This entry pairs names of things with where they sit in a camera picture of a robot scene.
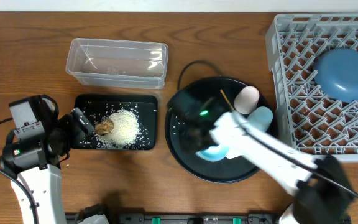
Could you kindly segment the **brown dried food piece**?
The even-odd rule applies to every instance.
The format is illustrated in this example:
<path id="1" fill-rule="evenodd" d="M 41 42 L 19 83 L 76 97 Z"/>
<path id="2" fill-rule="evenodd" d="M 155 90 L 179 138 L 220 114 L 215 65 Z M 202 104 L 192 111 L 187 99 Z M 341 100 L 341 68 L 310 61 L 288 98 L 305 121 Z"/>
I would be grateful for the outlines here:
<path id="1" fill-rule="evenodd" d="M 112 133 L 113 129 L 114 122 L 111 119 L 105 119 L 104 121 L 97 123 L 94 127 L 95 133 L 100 136 Z"/>

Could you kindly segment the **pile of white rice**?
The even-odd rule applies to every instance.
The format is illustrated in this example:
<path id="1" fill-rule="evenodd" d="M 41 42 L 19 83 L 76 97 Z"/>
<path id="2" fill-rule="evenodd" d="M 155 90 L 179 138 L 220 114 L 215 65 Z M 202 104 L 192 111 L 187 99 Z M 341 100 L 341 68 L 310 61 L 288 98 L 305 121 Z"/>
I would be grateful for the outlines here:
<path id="1" fill-rule="evenodd" d="M 100 136 L 93 131 L 80 139 L 78 149 L 151 150 L 155 146 L 157 106 L 147 102 L 91 102 L 83 112 L 94 123 L 111 119 L 112 133 Z"/>

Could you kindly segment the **dark blue plate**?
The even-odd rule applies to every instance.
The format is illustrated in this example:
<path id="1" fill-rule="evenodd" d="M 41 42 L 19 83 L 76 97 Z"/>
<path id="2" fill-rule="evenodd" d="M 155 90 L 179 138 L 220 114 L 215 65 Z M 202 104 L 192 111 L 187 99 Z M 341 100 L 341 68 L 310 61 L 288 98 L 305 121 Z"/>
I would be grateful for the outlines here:
<path id="1" fill-rule="evenodd" d="M 313 64 L 316 84 L 329 97 L 346 103 L 358 101 L 358 51 L 329 50 Z"/>

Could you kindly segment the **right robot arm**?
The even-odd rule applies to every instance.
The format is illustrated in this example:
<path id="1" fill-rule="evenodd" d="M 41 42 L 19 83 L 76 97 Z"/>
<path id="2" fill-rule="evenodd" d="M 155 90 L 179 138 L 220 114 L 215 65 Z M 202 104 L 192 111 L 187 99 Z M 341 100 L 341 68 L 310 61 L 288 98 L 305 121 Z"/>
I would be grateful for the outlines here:
<path id="1" fill-rule="evenodd" d="M 355 196 L 340 162 L 293 149 L 226 105 L 178 91 L 167 108 L 185 124 L 181 148 L 208 162 L 243 157 L 271 176 L 294 198 L 279 223 L 341 223 Z"/>

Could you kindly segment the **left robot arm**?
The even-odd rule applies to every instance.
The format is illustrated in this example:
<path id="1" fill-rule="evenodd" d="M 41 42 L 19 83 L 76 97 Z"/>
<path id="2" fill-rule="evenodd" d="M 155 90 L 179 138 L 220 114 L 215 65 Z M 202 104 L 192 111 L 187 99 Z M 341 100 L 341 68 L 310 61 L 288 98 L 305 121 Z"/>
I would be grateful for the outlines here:
<path id="1" fill-rule="evenodd" d="M 94 124 L 79 108 L 60 117 L 47 95 L 17 100 L 9 109 L 16 127 L 6 137 L 0 166 L 12 177 L 23 222 L 66 223 L 60 164 Z"/>

